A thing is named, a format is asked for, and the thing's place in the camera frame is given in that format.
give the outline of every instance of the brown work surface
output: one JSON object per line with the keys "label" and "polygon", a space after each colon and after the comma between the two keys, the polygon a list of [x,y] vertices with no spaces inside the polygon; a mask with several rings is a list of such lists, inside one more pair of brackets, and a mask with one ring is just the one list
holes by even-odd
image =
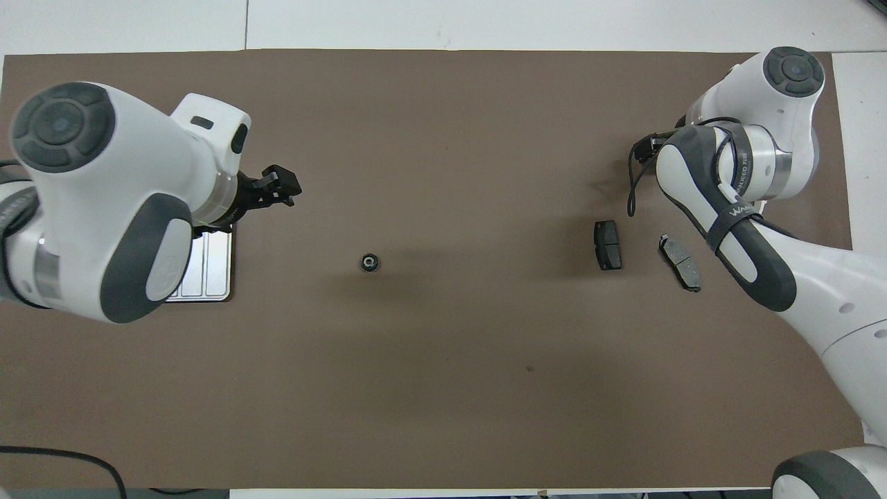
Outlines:
{"label": "brown work surface", "polygon": [[[132,487],[766,486],[860,444],[804,340],[735,285],[629,146],[749,54],[243,51],[12,56],[0,134],[55,83],[250,113],[243,170],[305,193],[239,224],[233,299],[115,326],[0,305],[3,443]],[[769,218],[849,248],[831,58],[817,176]],[[0,157],[9,154],[3,143]],[[601,272],[593,222],[618,223]],[[687,246],[682,290],[659,236]],[[374,252],[377,273],[360,257]],[[4,457],[0,483],[104,486]]]}

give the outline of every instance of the black strap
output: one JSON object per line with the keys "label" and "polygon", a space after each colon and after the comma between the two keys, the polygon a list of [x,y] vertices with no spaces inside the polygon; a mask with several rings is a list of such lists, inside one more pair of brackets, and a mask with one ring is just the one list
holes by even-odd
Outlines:
{"label": "black strap", "polygon": [[712,251],[717,251],[720,243],[724,240],[730,229],[746,218],[762,218],[755,211],[755,207],[743,201],[731,204],[724,208],[715,218],[715,223],[711,224],[709,232],[705,235],[705,242],[709,244]]}
{"label": "black strap", "polygon": [[25,226],[39,205],[35,187],[26,187],[0,201],[0,270],[3,271],[3,279],[0,279],[0,298],[45,309],[45,306],[29,302],[15,290],[6,264],[6,238]]}

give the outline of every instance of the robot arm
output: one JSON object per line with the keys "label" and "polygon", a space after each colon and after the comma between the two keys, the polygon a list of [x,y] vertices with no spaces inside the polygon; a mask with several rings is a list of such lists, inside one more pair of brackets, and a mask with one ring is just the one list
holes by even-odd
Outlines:
{"label": "robot arm", "polygon": [[[860,418],[887,441],[887,258],[799,241],[750,205],[797,194],[815,172],[811,117],[823,83],[820,63],[792,47],[734,67],[658,150],[656,178],[737,283],[804,337]],[[811,481],[800,468],[824,476]],[[865,477],[870,471],[876,476]],[[816,484],[840,489],[847,480],[883,496],[887,451],[802,455],[777,475],[780,496],[822,496]]]}
{"label": "robot arm", "polygon": [[30,179],[0,178],[0,298],[112,322],[153,311],[195,234],[301,192],[276,165],[262,180],[238,172],[250,124],[196,94],[170,116],[99,83],[34,96],[12,126]]}

